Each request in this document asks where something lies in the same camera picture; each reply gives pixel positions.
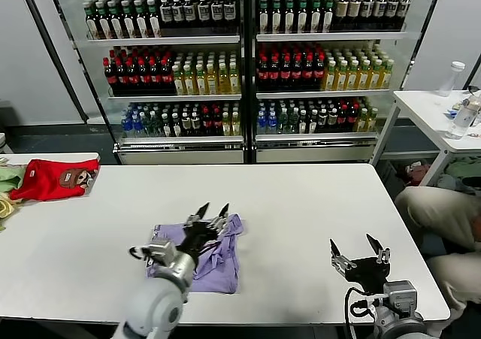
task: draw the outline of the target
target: beverage display cooler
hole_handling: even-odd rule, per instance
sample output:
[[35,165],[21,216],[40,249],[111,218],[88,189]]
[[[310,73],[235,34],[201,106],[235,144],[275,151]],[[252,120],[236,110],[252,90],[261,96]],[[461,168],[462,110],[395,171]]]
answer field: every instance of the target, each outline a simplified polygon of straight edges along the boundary
[[368,161],[435,2],[51,1],[123,164]]

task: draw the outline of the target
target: water bottle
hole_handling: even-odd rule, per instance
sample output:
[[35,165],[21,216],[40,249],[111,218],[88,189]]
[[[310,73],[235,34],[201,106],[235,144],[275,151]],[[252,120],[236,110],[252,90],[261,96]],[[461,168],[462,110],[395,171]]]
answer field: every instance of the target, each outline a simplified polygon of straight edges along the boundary
[[461,109],[446,133],[448,138],[459,140],[464,136],[481,109],[481,98],[478,96],[480,93],[481,91],[478,91],[477,95],[471,93],[471,96],[463,101]]
[[452,89],[454,89],[454,85],[456,85],[456,81],[460,73],[462,73],[465,68],[466,68],[466,65],[463,62],[453,61],[451,63],[451,73],[449,77],[447,77],[444,80],[437,94],[443,97],[449,96],[451,94]]
[[257,116],[257,135],[265,135],[265,124],[264,111],[259,111]]

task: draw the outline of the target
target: green cloth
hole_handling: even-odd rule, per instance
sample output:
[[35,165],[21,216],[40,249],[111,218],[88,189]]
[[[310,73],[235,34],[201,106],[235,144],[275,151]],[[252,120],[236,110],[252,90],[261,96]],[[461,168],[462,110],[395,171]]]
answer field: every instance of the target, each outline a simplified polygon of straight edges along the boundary
[[25,175],[25,165],[0,166],[0,192],[10,192],[19,189]]

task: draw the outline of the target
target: blue bottle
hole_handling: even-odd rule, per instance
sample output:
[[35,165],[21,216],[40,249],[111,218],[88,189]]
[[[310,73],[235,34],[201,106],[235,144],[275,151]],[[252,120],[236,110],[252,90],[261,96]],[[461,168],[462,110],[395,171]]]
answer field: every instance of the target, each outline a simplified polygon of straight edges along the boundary
[[264,111],[259,111],[259,115],[257,116],[257,135],[265,135],[266,124]]

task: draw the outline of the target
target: shelf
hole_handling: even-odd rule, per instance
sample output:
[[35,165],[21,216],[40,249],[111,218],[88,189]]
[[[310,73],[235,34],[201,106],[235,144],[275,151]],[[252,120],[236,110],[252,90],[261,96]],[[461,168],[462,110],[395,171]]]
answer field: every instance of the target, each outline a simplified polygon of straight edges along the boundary
[[242,145],[244,143],[243,136],[203,136],[187,137],[187,138],[122,138],[121,146],[129,146],[132,148],[157,148],[168,146],[215,146],[215,145]]
[[410,36],[408,32],[329,32],[329,33],[277,33],[257,35],[258,42],[284,41],[368,41],[398,40]]
[[356,91],[301,91],[301,92],[257,92],[257,98],[318,98],[318,97],[348,97],[375,96],[389,93],[388,89],[359,89]]
[[123,38],[114,40],[88,40],[89,44],[100,47],[152,46],[157,44],[236,44],[240,35],[178,36],[160,38]]
[[107,99],[115,102],[172,102],[172,101],[238,101],[242,95],[185,95],[185,96],[126,96]]
[[332,132],[323,134],[256,135],[256,143],[289,143],[299,141],[321,141],[325,143],[340,141],[375,141],[376,132]]

